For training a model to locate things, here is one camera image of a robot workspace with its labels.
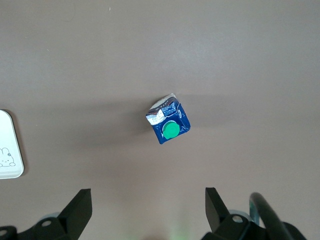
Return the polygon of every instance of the cartoon bunny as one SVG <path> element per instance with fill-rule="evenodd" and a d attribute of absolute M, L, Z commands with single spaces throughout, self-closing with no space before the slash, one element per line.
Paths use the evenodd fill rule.
<path fill-rule="evenodd" d="M 15 165 L 14 158 L 11 156 L 9 149 L 6 147 L 0 148 L 0 167 L 12 167 Z"/>

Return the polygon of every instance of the blue juice box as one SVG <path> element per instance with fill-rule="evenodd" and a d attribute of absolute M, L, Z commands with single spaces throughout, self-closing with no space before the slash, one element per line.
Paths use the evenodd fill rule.
<path fill-rule="evenodd" d="M 156 102 L 146 114 L 160 144 L 190 130 L 190 122 L 174 93 Z"/>

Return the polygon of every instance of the white phone case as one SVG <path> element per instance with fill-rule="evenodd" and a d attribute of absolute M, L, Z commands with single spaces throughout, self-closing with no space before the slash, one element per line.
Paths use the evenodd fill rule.
<path fill-rule="evenodd" d="M 23 172 L 24 164 L 12 118 L 0 110 L 0 179 L 14 179 Z"/>

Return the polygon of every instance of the white object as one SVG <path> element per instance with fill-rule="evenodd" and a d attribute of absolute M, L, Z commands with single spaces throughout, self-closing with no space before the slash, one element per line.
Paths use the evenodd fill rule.
<path fill-rule="evenodd" d="M 169 94 L 168 96 L 165 96 L 164 98 L 160 99 L 159 101 L 157 101 L 155 104 L 152 105 L 152 107 L 149 109 L 152 110 L 152 109 L 155 109 L 159 106 L 161 106 L 162 104 L 164 104 L 169 98 L 172 98 L 174 97 L 175 99 L 177 98 L 176 95 L 174 93 L 171 93 Z M 151 125 L 157 125 L 159 123 L 161 123 L 164 119 L 165 119 L 165 115 L 164 115 L 164 112 L 159 109 L 157 111 L 156 114 L 147 114 L 146 115 L 146 119 L 149 121 L 149 123 Z"/>
<path fill-rule="evenodd" d="M 24 172 L 11 116 L 0 110 L 0 179 L 14 179 Z"/>

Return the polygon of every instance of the green circle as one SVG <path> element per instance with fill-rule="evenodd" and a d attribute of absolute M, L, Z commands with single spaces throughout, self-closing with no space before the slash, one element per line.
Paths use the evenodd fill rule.
<path fill-rule="evenodd" d="M 175 121 L 168 121 L 163 126 L 163 135 L 166 139 L 173 139 L 180 133 L 180 126 Z"/>

